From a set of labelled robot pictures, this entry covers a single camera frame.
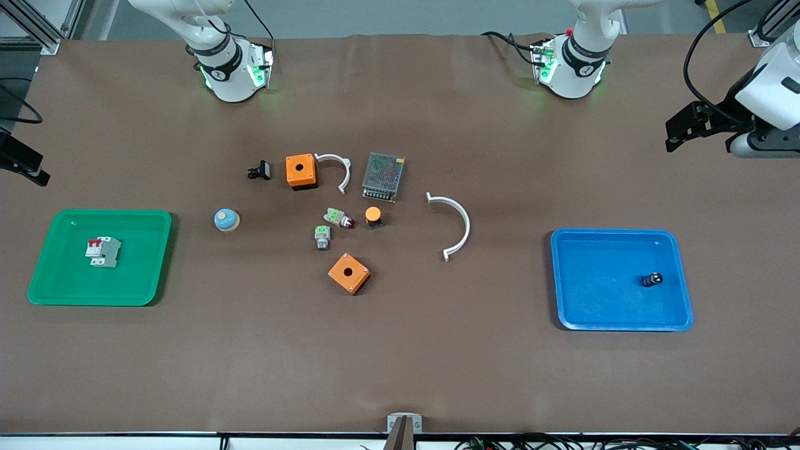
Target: black rubber band on robot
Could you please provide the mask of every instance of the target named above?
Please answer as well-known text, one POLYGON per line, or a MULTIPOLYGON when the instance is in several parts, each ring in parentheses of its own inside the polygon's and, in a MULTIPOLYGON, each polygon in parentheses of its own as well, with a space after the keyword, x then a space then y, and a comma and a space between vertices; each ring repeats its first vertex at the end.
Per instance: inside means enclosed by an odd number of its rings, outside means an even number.
POLYGON ((222 53, 222 51, 225 50, 225 47, 228 46, 228 42, 230 42, 230 34, 225 34, 225 38, 222 40, 222 42, 220 42, 218 46, 216 46, 216 47, 214 47, 212 49, 198 50, 198 49, 192 48, 192 47, 189 47, 189 48, 192 49, 192 51, 194 52, 195 56, 214 56, 217 53, 222 53))
POLYGON ((570 49, 570 46, 567 45, 569 39, 564 41, 564 45, 562 46, 561 52, 564 56, 564 62, 566 62, 567 66, 572 67, 575 70, 575 75, 580 78, 590 77, 597 69, 602 66, 603 62, 605 61, 604 58, 598 59, 597 61, 588 62, 583 61, 580 58, 577 58, 570 49))
POLYGON ((233 73, 233 71, 236 70, 237 67, 239 67, 239 64, 241 62, 242 62, 242 48, 239 45, 237 45, 234 57, 231 58, 230 61, 226 62, 225 64, 222 64, 221 66, 217 67, 207 66, 205 64, 201 64, 200 66, 208 75, 211 76, 211 78, 217 81, 228 81, 228 79, 230 79, 230 74, 233 73), (216 72, 223 73, 225 75, 225 78, 215 76, 218 75, 216 72))
POLYGON ((610 52, 610 51, 611 51, 611 47, 608 47, 607 49, 605 49, 605 50, 603 50, 603 51, 592 51, 592 50, 587 50, 587 49, 585 49, 585 48, 581 47, 581 46, 580 46, 580 44, 578 44, 578 42, 576 42, 576 41, 575 41, 575 35, 574 35, 574 34, 573 34, 573 35, 571 35, 571 36, 570 36, 570 37, 569 37, 569 38, 566 40, 566 42, 564 42, 564 43, 566 44, 567 42, 569 42, 570 44, 572 44, 572 48, 574 48, 574 49, 575 49, 575 52, 576 52, 576 53, 578 53, 578 54, 580 54, 580 55, 581 55, 581 56, 583 56, 584 58, 603 59, 603 58, 605 58, 605 57, 608 55, 608 52, 610 52))

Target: orange square block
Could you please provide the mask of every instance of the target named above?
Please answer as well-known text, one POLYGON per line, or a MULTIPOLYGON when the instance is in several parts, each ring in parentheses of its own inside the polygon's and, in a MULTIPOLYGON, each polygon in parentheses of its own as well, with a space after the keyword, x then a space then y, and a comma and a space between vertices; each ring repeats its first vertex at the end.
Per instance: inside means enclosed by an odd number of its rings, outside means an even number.
POLYGON ((328 276, 350 294, 355 295, 358 289, 370 278, 370 269, 364 267, 354 257, 344 254, 328 271, 328 276))
POLYGON ((318 186, 317 164, 311 153, 286 157, 286 182, 295 191, 318 186))

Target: green tray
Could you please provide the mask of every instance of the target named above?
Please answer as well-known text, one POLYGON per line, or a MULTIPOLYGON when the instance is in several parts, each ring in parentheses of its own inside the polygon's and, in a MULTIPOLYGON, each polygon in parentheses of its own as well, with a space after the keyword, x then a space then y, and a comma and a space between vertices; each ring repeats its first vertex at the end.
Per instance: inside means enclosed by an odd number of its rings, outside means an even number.
POLYGON ((28 300, 37 305, 144 306, 156 296, 172 217, 166 211, 69 209, 47 232, 28 300), (91 267, 86 241, 119 239, 117 267, 91 267))

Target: light blue round object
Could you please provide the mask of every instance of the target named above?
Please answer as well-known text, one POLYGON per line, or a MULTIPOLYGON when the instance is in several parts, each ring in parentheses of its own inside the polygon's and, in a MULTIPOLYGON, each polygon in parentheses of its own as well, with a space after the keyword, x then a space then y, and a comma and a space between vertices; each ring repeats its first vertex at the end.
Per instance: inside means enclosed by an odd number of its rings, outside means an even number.
POLYGON ((214 215, 214 225, 225 233, 233 231, 239 226, 239 214, 232 209, 223 208, 214 215))

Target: blue tray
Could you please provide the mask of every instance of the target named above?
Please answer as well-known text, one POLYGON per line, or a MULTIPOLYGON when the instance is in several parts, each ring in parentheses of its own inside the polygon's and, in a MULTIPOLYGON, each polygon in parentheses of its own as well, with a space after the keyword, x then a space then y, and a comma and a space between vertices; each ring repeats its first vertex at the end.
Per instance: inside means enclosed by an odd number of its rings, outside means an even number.
POLYGON ((570 330, 691 328, 678 241, 668 231, 561 228, 550 247, 558 318, 570 330), (664 282, 643 287, 642 277, 653 272, 664 282))

